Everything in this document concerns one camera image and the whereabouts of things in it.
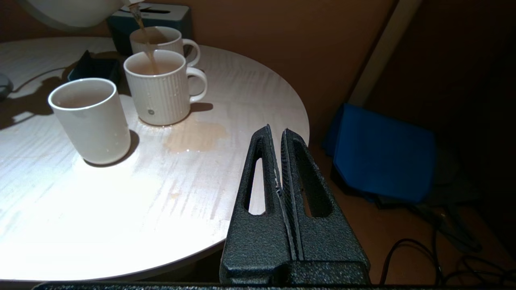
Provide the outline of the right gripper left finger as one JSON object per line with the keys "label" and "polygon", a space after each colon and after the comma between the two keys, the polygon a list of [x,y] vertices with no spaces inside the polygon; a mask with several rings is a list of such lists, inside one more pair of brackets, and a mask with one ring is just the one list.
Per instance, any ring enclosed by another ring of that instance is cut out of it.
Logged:
{"label": "right gripper left finger", "polygon": [[[297,284],[301,242],[285,129],[278,164],[271,128],[251,137],[225,239],[220,280],[227,284]],[[265,211],[249,211],[256,163],[262,162]]]}

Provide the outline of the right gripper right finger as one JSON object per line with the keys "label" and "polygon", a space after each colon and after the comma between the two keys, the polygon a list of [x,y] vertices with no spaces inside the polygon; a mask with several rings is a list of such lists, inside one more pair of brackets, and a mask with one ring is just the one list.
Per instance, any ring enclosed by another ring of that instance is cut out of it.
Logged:
{"label": "right gripper right finger", "polygon": [[288,284],[370,284],[369,260],[302,137],[281,137]]}

